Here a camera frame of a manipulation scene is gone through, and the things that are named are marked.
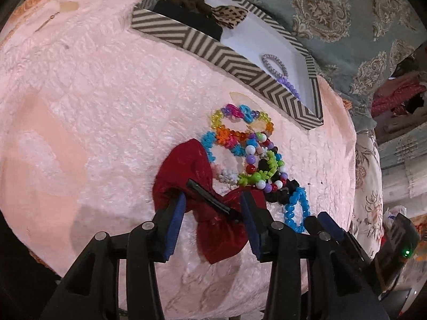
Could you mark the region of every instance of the white fluffy fabric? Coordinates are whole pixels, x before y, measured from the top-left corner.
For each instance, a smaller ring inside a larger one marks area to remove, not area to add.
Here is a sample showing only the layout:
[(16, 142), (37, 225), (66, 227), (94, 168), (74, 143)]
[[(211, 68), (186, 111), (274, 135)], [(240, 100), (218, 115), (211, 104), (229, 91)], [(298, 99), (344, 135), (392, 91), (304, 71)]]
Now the white fluffy fabric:
[[(79, 8), (35, 32), (63, 1)], [(65, 275), (96, 232), (121, 234), (151, 219), (161, 162), (177, 144), (208, 131), (210, 114), (233, 102), (230, 93), (246, 95), (272, 118), (271, 140), (290, 176), (307, 189), (311, 211), (328, 211), (348, 228), (356, 135), (327, 83), (319, 78), (325, 124), (307, 132), (222, 70), (130, 30), (138, 1), (51, 0), (0, 49), (0, 206), (18, 238)], [(229, 191), (218, 182), (214, 187)], [(268, 208), (283, 221), (281, 206)], [(187, 213), (175, 254), (156, 265), (166, 318), (263, 309), (271, 264), (258, 263), (247, 244), (210, 265), (197, 251), (195, 232)], [(121, 267), (120, 306), (126, 308)]]

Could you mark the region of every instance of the chevron pattern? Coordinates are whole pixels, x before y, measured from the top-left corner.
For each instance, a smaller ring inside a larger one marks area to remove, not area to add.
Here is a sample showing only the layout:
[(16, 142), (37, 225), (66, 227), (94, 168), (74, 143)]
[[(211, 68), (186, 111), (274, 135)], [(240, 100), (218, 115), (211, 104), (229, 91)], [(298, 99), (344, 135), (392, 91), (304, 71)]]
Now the chevron pattern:
[(150, 11), (157, 1), (143, 0), (134, 7), (131, 25), (133, 29), (181, 47), (222, 68), (292, 116), (304, 129), (311, 130), (323, 125), (322, 102), (314, 59), (295, 37), (269, 15), (246, 0), (233, 0), (266, 22), (305, 57), (313, 87), (314, 113), (273, 77), (231, 48), (198, 30)]

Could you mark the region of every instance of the silver bolt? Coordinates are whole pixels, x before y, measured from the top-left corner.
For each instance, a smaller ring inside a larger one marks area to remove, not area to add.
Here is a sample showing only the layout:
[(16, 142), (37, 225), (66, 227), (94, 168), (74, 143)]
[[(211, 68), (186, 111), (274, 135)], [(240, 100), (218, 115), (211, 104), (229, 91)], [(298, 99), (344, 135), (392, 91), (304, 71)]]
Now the silver bolt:
[(107, 237), (107, 234), (104, 231), (99, 231), (96, 235), (95, 235), (95, 239), (97, 241), (103, 241), (105, 239), (105, 237)]
[(327, 233), (326, 231), (322, 231), (322, 232), (319, 233), (319, 238), (322, 241), (328, 241), (328, 240), (330, 240), (330, 234)]
[(146, 221), (142, 224), (144, 230), (151, 230), (154, 228), (154, 223), (152, 221)]
[(285, 225), (281, 221), (273, 221), (271, 227), (275, 230), (281, 230)]

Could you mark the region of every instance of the gray beaded bracelet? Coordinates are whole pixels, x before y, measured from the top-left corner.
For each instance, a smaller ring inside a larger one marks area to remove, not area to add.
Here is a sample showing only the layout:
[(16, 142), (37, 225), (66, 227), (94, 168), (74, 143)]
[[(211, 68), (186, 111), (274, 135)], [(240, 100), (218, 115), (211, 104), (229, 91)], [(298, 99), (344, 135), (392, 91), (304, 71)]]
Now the gray beaded bracelet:
[[(268, 61), (268, 59), (272, 59), (277, 65), (279, 65), (282, 68), (282, 72), (280, 73), (279, 71), (276, 71), (273, 66), (271, 66), (270, 62)], [(282, 78), (282, 77), (287, 77), (288, 76), (288, 71), (286, 70), (286, 66), (283, 62), (281, 62), (281, 60), (272, 54), (264, 54), (261, 57), (261, 60), (264, 64), (264, 66), (267, 68), (268, 72), (270, 72), (273, 76), (276, 77), (276, 79)]]

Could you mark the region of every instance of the red bow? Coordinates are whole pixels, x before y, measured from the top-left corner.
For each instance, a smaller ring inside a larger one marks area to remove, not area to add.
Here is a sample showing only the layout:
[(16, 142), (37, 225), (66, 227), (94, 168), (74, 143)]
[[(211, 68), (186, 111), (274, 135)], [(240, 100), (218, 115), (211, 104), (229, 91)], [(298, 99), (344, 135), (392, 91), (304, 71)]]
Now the red bow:
[(197, 245), (206, 259), (214, 264), (238, 254), (248, 241), (243, 223), (229, 221), (203, 199), (186, 188), (193, 179), (225, 205), (240, 211), (239, 197), (250, 190), (258, 207), (266, 208), (264, 193), (249, 187), (239, 187), (224, 197), (212, 189), (212, 170), (203, 146), (196, 139), (176, 146), (163, 161), (154, 181), (155, 210), (167, 207), (169, 199), (180, 191), (187, 198), (187, 211), (194, 211), (197, 226)]

